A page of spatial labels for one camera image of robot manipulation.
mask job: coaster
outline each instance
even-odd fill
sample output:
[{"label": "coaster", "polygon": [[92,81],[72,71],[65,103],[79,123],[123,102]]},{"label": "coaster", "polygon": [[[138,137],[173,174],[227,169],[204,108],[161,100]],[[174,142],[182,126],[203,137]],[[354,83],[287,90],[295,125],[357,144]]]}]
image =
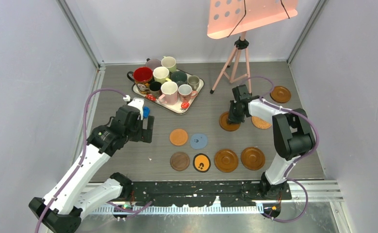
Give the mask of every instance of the coaster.
[{"label": "coaster", "polygon": [[232,132],[237,130],[240,127],[240,124],[228,124],[227,119],[229,117],[229,112],[223,113],[219,118],[219,124],[222,129]]},{"label": "coaster", "polygon": [[270,97],[278,103],[287,103],[292,97],[292,93],[284,86],[275,86]]},{"label": "coaster", "polygon": [[252,118],[253,125],[259,129],[267,130],[270,127],[272,127],[272,124],[270,124],[267,121],[262,120],[261,118],[258,118],[257,116],[252,116],[251,118]]},{"label": "coaster", "polygon": [[184,152],[176,152],[172,155],[172,157],[170,157],[170,165],[176,171],[186,170],[189,164],[190,164],[189,155],[187,155]]},{"label": "coaster", "polygon": [[207,146],[207,136],[202,133],[195,133],[190,138],[190,146],[195,149],[203,149]]},{"label": "coaster", "polygon": [[237,155],[229,149],[219,150],[214,156],[214,165],[220,171],[232,172],[237,168],[238,164]]},{"label": "coaster", "polygon": [[263,152],[256,147],[248,147],[242,151],[240,156],[242,164],[250,170],[259,170],[264,166],[265,157]]},{"label": "coaster", "polygon": [[187,132],[182,129],[175,129],[170,133],[170,142],[175,146],[183,146],[186,142],[189,136],[187,135]]},{"label": "coaster", "polygon": [[196,171],[207,172],[210,169],[210,159],[205,154],[197,154],[193,158],[193,167]]}]

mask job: cork coaster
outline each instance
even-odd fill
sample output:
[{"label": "cork coaster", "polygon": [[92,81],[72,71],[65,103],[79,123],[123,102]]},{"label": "cork coaster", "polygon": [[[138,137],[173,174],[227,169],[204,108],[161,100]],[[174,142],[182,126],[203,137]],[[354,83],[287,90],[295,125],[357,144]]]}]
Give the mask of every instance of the cork coaster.
[{"label": "cork coaster", "polygon": [[292,97],[292,93],[284,86],[275,86],[270,97],[278,103],[287,103]]},{"label": "cork coaster", "polygon": [[170,165],[176,171],[186,170],[189,164],[190,164],[189,155],[187,155],[184,152],[176,152],[172,155],[172,157],[170,157]]},{"label": "cork coaster", "polygon": [[228,124],[227,119],[229,117],[229,112],[223,113],[219,118],[219,124],[222,129],[232,132],[237,130],[240,127],[240,124]]},{"label": "cork coaster", "polygon": [[229,149],[219,150],[214,156],[214,165],[220,171],[232,172],[236,170],[238,164],[237,155]]},{"label": "cork coaster", "polygon": [[266,162],[263,152],[256,147],[248,147],[244,149],[240,159],[247,169],[254,171],[262,168]]},{"label": "cork coaster", "polygon": [[183,146],[186,142],[189,136],[187,135],[187,132],[182,129],[175,129],[170,133],[170,142],[175,146]]},{"label": "cork coaster", "polygon": [[257,116],[252,116],[252,123],[254,126],[256,126],[257,128],[259,129],[262,129],[262,130],[267,130],[269,129],[270,127],[272,127],[272,124],[270,124],[269,122],[267,121],[264,121],[263,119],[261,118],[258,118]]}]

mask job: blue coaster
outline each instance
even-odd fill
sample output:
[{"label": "blue coaster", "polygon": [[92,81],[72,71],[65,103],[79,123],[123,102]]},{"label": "blue coaster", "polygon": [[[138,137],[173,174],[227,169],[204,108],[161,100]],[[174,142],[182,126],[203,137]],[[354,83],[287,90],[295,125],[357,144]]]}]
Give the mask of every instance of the blue coaster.
[{"label": "blue coaster", "polygon": [[207,136],[202,133],[195,133],[190,138],[190,146],[195,149],[203,149],[207,146]]}]

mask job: light green mug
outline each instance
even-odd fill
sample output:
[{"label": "light green mug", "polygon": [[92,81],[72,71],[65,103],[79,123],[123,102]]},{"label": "light green mug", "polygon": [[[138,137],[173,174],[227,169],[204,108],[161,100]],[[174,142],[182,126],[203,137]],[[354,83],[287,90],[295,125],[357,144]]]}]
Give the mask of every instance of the light green mug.
[{"label": "light green mug", "polygon": [[174,57],[163,57],[161,61],[162,66],[166,67],[170,72],[175,72],[176,67],[176,59]]}]

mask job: gray table surface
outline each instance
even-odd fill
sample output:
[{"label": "gray table surface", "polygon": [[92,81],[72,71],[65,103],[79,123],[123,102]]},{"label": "gray table surface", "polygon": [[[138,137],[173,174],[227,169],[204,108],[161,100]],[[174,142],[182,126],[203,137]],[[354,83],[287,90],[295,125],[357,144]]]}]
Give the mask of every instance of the gray table surface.
[{"label": "gray table surface", "polygon": [[[178,64],[178,68],[193,75],[198,75],[205,81],[204,89],[199,93],[193,106],[182,116],[165,110],[156,104],[146,101],[150,108],[150,114],[155,117],[153,128],[153,141],[150,144],[142,142],[128,142],[125,147],[118,150],[114,156],[94,175],[92,181],[105,181],[112,173],[120,172],[128,176],[132,181],[192,181],[192,180],[258,180],[267,170],[276,154],[273,145],[272,127],[260,130],[253,126],[250,118],[242,123],[234,132],[227,132],[220,128],[219,117],[229,110],[229,101],[233,99],[231,89],[241,81],[229,84],[227,78],[222,78],[214,94],[209,91],[213,86],[223,63]],[[115,88],[122,90],[131,97],[137,97],[131,91],[132,82],[126,77],[128,71],[134,71],[142,65],[117,65],[107,66],[102,88]],[[251,74],[263,75],[273,80],[275,85],[287,87],[292,98],[288,103],[282,104],[287,108],[299,108],[301,103],[297,94],[295,83],[285,62],[250,63]],[[246,72],[245,63],[240,63],[237,77]],[[253,79],[252,92],[261,95],[270,89],[270,83],[265,80]],[[125,104],[117,93],[101,93],[97,104],[96,114],[92,128],[106,124],[110,116],[114,116],[118,108]],[[201,150],[190,147],[189,141],[180,147],[174,146],[169,141],[170,133],[182,128],[189,134],[189,139],[194,133],[207,135],[208,145]],[[245,168],[240,155],[244,148],[258,147],[266,157],[263,168],[251,171]],[[230,149],[239,157],[237,169],[231,173],[219,171],[214,166],[214,155],[220,149]],[[209,156],[212,167],[206,173],[200,173],[190,165],[186,170],[177,172],[170,166],[170,157],[177,151],[186,152],[192,162],[198,153]],[[323,179],[324,174],[317,153],[301,160],[290,173],[295,179]]]}]

